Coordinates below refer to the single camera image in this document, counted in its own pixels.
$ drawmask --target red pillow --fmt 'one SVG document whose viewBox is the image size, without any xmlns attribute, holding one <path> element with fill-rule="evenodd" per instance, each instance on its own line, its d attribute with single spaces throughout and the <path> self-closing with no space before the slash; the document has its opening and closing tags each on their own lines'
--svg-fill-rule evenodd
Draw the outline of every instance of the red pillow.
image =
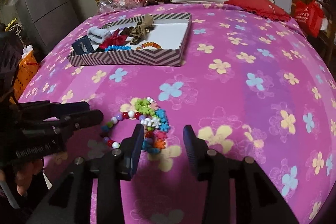
<svg viewBox="0 0 336 224">
<path fill-rule="evenodd" d="M 229 0 L 226 3 L 271 20 L 288 21 L 291 19 L 289 14 L 269 0 Z"/>
</svg>

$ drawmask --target orange bag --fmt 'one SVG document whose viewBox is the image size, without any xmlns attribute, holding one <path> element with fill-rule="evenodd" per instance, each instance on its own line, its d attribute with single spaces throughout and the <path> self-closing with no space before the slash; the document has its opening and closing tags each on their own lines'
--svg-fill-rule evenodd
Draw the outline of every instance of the orange bag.
<svg viewBox="0 0 336 224">
<path fill-rule="evenodd" d="M 294 19 L 300 28 L 312 37 L 319 35 L 323 18 L 324 13 L 315 0 L 308 5 L 302 1 L 296 2 Z"/>
<path fill-rule="evenodd" d="M 29 52 L 26 57 L 21 60 L 19 63 L 19 72 L 17 73 L 17 77 L 13 85 L 16 99 L 20 98 L 31 79 L 37 73 L 39 67 L 40 65 L 36 62 L 33 51 Z"/>
</svg>

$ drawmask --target pink floral bedsheet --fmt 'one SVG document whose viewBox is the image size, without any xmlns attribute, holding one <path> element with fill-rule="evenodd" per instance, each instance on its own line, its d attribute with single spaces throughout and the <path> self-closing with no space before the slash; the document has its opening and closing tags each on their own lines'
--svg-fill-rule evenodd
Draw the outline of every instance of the pink floral bedsheet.
<svg viewBox="0 0 336 224">
<path fill-rule="evenodd" d="M 73 41 L 91 26 L 181 12 L 193 20 L 181 67 L 72 67 L 67 60 Z M 166 110 L 167 148 L 154 157 L 142 153 L 135 178 L 121 183 L 127 224 L 201 222 L 206 183 L 189 172 L 182 139 L 186 124 L 228 157 L 254 157 L 300 223 L 309 223 L 336 178 L 335 89 L 293 19 L 272 22 L 223 4 L 168 4 L 87 19 L 43 60 L 20 101 L 85 100 L 105 121 L 147 96 Z M 120 142 L 135 124 L 118 123 L 111 138 Z M 46 158 L 47 176 L 56 179 L 78 156 L 102 156 L 108 148 L 99 132 L 100 127 L 76 132 L 68 152 Z M 94 223 L 94 207 L 91 213 Z"/>
</svg>

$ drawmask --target metal bolt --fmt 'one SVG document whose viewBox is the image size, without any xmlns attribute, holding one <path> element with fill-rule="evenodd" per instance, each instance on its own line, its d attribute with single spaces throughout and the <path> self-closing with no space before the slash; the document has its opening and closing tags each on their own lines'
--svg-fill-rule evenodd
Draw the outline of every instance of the metal bolt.
<svg viewBox="0 0 336 224">
<path fill-rule="evenodd" d="M 210 157 L 214 157 L 214 156 L 216 156 L 217 151 L 214 150 L 214 149 L 208 149 L 208 150 L 207 150 L 207 154 L 208 154 Z"/>
<path fill-rule="evenodd" d="M 76 165 L 79 165 L 79 164 L 82 164 L 84 162 L 84 159 L 82 157 L 78 157 L 75 159 L 75 164 Z"/>
<path fill-rule="evenodd" d="M 119 148 L 116 148 L 116 149 L 112 150 L 112 155 L 119 156 L 120 154 L 121 154 L 121 150 Z"/>
<path fill-rule="evenodd" d="M 248 164 L 252 164 L 252 163 L 254 163 L 254 158 L 252 158 L 252 157 L 245 157 L 245 162 L 246 163 L 248 163 Z"/>
</svg>

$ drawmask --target bracelet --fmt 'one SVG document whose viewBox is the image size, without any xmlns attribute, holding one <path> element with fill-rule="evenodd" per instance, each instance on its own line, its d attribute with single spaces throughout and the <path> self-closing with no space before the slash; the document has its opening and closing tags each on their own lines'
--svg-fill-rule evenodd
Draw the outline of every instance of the bracelet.
<svg viewBox="0 0 336 224">
<path fill-rule="evenodd" d="M 147 47 L 154 47 L 154 48 L 161 48 L 161 46 L 157 43 L 154 42 L 145 42 L 144 44 L 140 45 L 139 47 L 136 47 L 136 50 L 140 50 L 142 48 L 147 48 Z"/>
<path fill-rule="evenodd" d="M 120 144 L 108 137 L 110 129 L 124 119 L 136 118 L 144 126 L 145 137 L 142 143 L 142 151 L 150 154 L 158 154 L 166 148 L 165 139 L 170 129 L 166 111 L 158 107 L 158 104 L 151 97 L 139 99 L 135 102 L 135 110 L 119 112 L 111 118 L 111 121 L 101 127 L 101 137 L 108 147 L 119 148 Z"/>
<path fill-rule="evenodd" d="M 116 45 L 111 45 L 105 48 L 105 51 L 113 51 L 113 50 L 131 50 L 132 48 L 130 46 L 116 46 Z"/>
</svg>

